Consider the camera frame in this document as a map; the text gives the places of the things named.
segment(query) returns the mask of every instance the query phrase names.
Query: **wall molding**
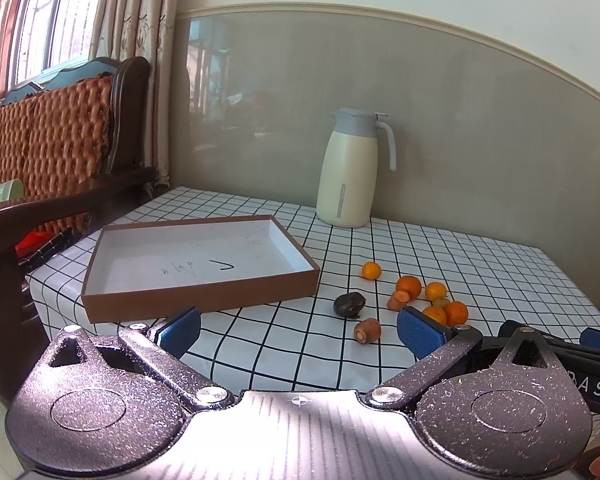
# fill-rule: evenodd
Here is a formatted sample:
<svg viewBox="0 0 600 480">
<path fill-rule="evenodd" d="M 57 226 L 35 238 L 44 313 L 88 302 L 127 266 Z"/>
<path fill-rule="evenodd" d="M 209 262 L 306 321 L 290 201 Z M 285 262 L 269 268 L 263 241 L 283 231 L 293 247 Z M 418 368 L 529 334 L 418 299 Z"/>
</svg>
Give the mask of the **wall molding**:
<svg viewBox="0 0 600 480">
<path fill-rule="evenodd" d="M 541 59 L 540 57 L 534 56 L 533 54 L 522 50 L 518 47 L 505 43 L 501 40 L 497 40 L 490 36 L 474 32 L 467 28 L 458 27 L 457 25 L 451 25 L 450 23 L 439 22 L 431 18 L 423 18 L 421 16 L 415 16 L 414 14 L 408 14 L 406 12 L 398 12 L 396 10 L 385 10 L 377 9 L 375 7 L 359 7 L 344 4 L 321 4 L 315 2 L 263 2 L 263 3 L 248 3 L 248 4 L 233 4 L 217 7 L 205 7 L 204 9 L 192 9 L 178 12 L 176 20 L 186 20 L 191 18 L 201 18 L 203 16 L 213 16 L 216 14 L 229 14 L 236 12 L 257 12 L 257 11 L 302 11 L 302 12 L 327 12 L 331 14 L 349 14 L 353 16 L 368 16 L 372 18 L 381 18 L 384 20 L 391 20 L 393 22 L 409 23 L 410 25 L 417 25 L 419 27 L 431 28 L 440 32 L 446 32 L 447 34 L 453 34 L 466 40 L 475 41 L 485 46 L 495 48 L 511 56 L 515 56 L 528 63 L 531 63 L 542 70 L 563 79 L 567 83 L 570 83 L 580 90 L 586 92 L 593 98 L 600 101 L 600 91 L 593 88 L 589 84 L 585 83 L 581 79 L 572 75 L 569 72 L 561 69 L 560 67 Z"/>
</svg>

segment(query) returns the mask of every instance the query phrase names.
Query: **tangerine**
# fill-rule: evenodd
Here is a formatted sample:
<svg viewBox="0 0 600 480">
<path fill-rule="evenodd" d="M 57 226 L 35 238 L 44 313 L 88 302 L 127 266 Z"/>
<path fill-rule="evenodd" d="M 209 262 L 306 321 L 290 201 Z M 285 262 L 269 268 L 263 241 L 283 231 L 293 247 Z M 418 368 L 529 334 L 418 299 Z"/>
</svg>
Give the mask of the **tangerine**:
<svg viewBox="0 0 600 480">
<path fill-rule="evenodd" d="M 446 286 L 440 282 L 431 282 L 424 289 L 424 295 L 429 301 L 434 301 L 446 296 Z"/>
<path fill-rule="evenodd" d="M 469 319 L 469 309 L 462 301 L 452 301 L 444 306 L 448 326 L 464 325 Z"/>
<path fill-rule="evenodd" d="M 437 321 L 440 325 L 446 325 L 446 314 L 441 307 L 431 305 L 425 308 L 422 313 Z"/>
<path fill-rule="evenodd" d="M 367 262 L 362 266 L 362 271 L 360 272 L 360 275 L 365 280 L 372 281 L 377 280 L 380 277 L 380 274 L 382 274 L 382 267 L 375 262 Z"/>
<path fill-rule="evenodd" d="M 409 297 L 415 300 L 422 292 L 422 284 L 415 276 L 403 276 L 395 283 L 395 290 L 408 292 Z"/>
</svg>

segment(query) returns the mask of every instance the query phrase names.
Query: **wooden armrest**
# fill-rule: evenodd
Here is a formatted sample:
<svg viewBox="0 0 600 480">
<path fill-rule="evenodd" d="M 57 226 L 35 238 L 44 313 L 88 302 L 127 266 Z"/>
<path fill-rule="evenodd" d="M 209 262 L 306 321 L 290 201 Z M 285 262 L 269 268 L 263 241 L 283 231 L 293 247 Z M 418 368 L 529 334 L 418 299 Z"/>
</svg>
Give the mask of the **wooden armrest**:
<svg viewBox="0 0 600 480">
<path fill-rule="evenodd" d="M 62 193 L 0 202 L 0 253 L 13 247 L 40 224 L 84 213 L 117 193 L 154 177 L 153 168 L 103 174 Z"/>
</svg>

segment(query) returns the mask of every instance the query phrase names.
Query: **black round vegetable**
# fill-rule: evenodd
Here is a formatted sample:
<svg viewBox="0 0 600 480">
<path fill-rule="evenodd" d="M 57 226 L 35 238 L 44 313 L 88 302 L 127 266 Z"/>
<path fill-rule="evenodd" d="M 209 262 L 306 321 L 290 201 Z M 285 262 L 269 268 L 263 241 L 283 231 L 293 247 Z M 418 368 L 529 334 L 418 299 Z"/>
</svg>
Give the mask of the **black round vegetable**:
<svg viewBox="0 0 600 480">
<path fill-rule="evenodd" d="M 333 310 L 338 316 L 358 317 L 360 311 L 365 306 L 365 297 L 359 292 L 349 292 L 336 298 L 333 302 Z"/>
</svg>

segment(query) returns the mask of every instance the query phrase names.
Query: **black and white grid tablecloth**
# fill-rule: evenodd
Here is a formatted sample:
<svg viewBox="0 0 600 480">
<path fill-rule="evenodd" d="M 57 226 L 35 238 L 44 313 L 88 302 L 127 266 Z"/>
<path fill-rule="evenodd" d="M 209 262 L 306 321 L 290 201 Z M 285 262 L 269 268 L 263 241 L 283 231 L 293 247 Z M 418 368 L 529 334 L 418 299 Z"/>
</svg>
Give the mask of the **black and white grid tablecloth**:
<svg viewBox="0 0 600 480">
<path fill-rule="evenodd" d="M 252 214 L 274 215 L 322 273 L 314 298 L 203 314 L 200 339 L 182 360 L 234 392 L 367 391 L 413 364 L 413 355 L 397 337 L 397 314 L 386 308 L 395 282 L 405 274 L 424 283 L 446 283 L 450 297 L 468 305 L 469 324 L 485 335 L 496 335 L 505 319 L 573 342 L 586 327 L 600 328 L 599 311 L 573 282 L 542 251 L 517 244 L 375 218 L 360 229 L 335 228 L 316 218 L 310 207 L 186 187 L 116 223 Z M 119 330 L 114 323 L 89 323 L 80 300 L 98 235 L 84 238 L 28 277 L 51 338 L 74 323 L 94 335 Z M 368 260 L 382 267 L 376 282 L 359 277 Z M 333 300 L 350 290 L 366 297 L 362 319 L 376 317 L 382 324 L 379 343 L 357 343 L 357 321 L 333 313 Z M 422 309 L 429 302 L 411 304 Z"/>
</svg>

